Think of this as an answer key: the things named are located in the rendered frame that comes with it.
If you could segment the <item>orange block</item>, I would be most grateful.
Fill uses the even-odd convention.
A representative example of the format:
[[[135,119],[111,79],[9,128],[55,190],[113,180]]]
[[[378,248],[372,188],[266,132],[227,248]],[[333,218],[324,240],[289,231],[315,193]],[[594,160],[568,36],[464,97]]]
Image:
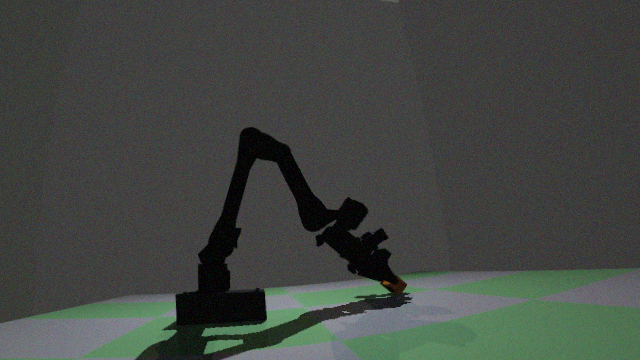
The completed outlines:
[[[399,278],[397,275],[396,278],[398,279],[398,283],[397,285],[389,283],[388,281],[381,281],[380,284],[384,286],[384,288],[386,290],[389,290],[391,293],[395,293],[395,294],[402,294],[402,292],[404,291],[404,289],[406,288],[406,286],[408,285],[407,283],[404,283],[403,280],[401,278]]]

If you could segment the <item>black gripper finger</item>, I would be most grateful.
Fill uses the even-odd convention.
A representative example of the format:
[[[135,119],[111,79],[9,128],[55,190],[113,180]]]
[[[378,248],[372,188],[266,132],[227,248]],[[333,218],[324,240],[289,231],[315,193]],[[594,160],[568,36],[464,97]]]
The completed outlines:
[[[398,279],[396,278],[396,276],[394,276],[392,270],[390,269],[389,265],[388,265],[388,260],[385,263],[385,265],[381,268],[381,270],[379,271],[378,274],[376,275],[372,275],[372,277],[380,279],[380,280],[385,280],[388,281],[389,283],[395,284],[397,285],[397,283],[399,282]]]
[[[378,281],[378,282],[382,281],[382,280],[380,280],[380,279],[377,279],[377,278],[372,277],[370,273],[368,273],[368,272],[366,272],[366,271],[365,271],[365,268],[364,268],[364,270],[363,270],[362,272],[358,272],[358,274],[357,274],[357,275],[361,275],[361,276],[364,276],[364,277],[370,278],[370,279],[375,280],[375,281]]]

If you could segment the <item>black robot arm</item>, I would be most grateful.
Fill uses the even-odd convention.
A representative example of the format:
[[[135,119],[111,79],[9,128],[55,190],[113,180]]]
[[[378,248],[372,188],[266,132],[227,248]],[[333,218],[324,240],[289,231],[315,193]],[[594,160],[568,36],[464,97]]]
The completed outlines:
[[[242,228],[236,228],[236,220],[249,172],[256,158],[277,163],[297,202],[302,225],[307,231],[317,232],[337,220],[332,227],[328,226],[321,235],[315,237],[318,247],[326,242],[339,253],[353,236],[348,231],[357,230],[369,213],[363,203],[349,197],[338,210],[327,209],[310,190],[288,145],[256,128],[247,127],[240,134],[237,163],[222,215],[208,239],[209,244],[198,253],[201,264],[198,264],[199,283],[196,292],[230,290],[230,270],[227,270],[228,264],[224,263],[234,247],[237,248]],[[381,227],[372,233],[364,233],[360,242],[375,251],[379,248],[377,245],[388,238]]]

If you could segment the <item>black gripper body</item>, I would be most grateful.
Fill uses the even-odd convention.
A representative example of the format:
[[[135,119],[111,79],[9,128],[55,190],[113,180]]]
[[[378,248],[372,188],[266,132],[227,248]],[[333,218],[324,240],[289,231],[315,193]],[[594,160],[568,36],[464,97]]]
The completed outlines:
[[[356,274],[358,272],[362,272],[365,268],[365,271],[376,275],[379,273],[381,268],[385,265],[391,253],[386,249],[375,250],[372,254],[373,250],[371,248],[367,248],[364,244],[360,242],[360,237],[352,236],[349,243],[345,246],[345,248],[339,252],[340,257],[342,259],[346,259],[347,270],[352,274]]]

